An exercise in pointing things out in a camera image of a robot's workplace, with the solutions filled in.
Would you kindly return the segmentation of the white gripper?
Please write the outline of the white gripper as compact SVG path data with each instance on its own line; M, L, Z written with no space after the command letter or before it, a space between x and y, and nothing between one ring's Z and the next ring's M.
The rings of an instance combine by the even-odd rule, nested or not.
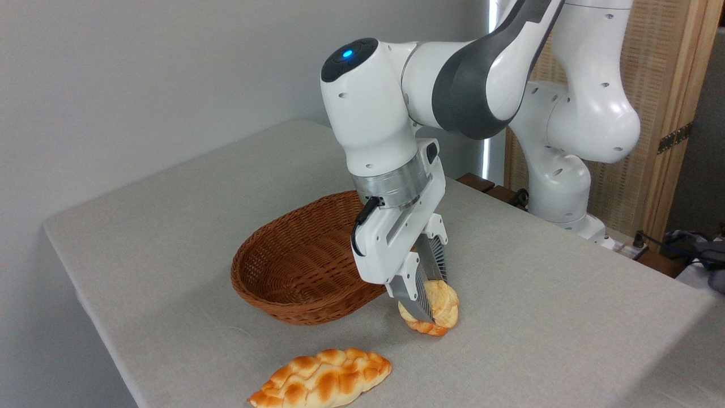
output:
M391 297L407 313L419 322L433 323L425 282L448 281L448 238L442 217L435 213L446 181L438 142L417 141L417 147L413 158L396 170L354 176L365 207L351 243L364 281L387 284Z

